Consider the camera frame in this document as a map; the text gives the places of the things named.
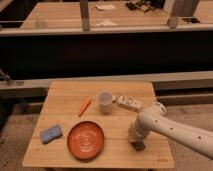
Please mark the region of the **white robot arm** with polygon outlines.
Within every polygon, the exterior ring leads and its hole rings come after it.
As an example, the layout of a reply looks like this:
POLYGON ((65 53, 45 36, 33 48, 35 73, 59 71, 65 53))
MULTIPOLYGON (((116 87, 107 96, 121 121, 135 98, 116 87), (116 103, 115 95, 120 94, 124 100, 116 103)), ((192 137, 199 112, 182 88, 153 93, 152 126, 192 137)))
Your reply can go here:
POLYGON ((144 149, 144 140, 153 131, 213 160, 213 132, 172 121, 165 114, 166 108, 160 102, 144 108, 129 127, 129 142, 139 143, 144 149))

